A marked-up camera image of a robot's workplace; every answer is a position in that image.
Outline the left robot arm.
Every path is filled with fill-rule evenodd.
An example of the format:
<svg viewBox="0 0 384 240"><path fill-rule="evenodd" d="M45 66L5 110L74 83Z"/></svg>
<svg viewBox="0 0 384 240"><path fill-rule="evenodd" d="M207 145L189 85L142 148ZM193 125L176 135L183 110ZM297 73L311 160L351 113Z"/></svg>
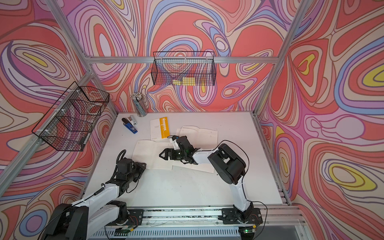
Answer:
<svg viewBox="0 0 384 240"><path fill-rule="evenodd" d="M72 204L56 207L38 238L88 240L109 224L125 232L132 232L140 226L143 212L129 211L127 204L117 199L129 193L131 183L139 183L147 165L126 158L125 153L126 150L122 150L118 154L112 177L99 190Z"/></svg>

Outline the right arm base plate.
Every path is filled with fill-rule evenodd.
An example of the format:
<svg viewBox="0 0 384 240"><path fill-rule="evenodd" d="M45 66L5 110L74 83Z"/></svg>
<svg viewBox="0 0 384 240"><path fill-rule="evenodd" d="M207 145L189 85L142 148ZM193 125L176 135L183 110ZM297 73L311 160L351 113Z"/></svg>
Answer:
<svg viewBox="0 0 384 240"><path fill-rule="evenodd" d="M264 222L259 208L253 208L245 212L241 212L236 208L224 208L222 209L222 215L218 216L218 220L225 225L251 224L258 226Z"/></svg>

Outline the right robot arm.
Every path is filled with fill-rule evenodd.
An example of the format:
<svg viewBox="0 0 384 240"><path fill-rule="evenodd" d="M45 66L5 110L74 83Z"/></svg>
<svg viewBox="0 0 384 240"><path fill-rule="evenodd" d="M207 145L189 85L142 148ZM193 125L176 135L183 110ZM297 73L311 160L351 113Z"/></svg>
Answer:
<svg viewBox="0 0 384 240"><path fill-rule="evenodd" d="M165 161L178 161L184 165L211 164L221 179L230 186L233 195L233 213L222 214L225 224L246 224L254 210L247 200L243 179L247 173L246 162L227 144L220 143L212 150L194 148L186 136L170 136L172 148L164 149L159 157Z"/></svg>

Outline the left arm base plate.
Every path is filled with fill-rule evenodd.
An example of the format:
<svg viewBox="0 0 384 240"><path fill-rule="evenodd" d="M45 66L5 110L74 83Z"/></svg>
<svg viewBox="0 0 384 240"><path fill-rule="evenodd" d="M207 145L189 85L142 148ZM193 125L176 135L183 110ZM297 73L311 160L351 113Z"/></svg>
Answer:
<svg viewBox="0 0 384 240"><path fill-rule="evenodd" d="M130 209L126 210L126 213L123 214L123 219L119 221L119 224L127 226L141 226L143 219L143 209Z"/></svg>

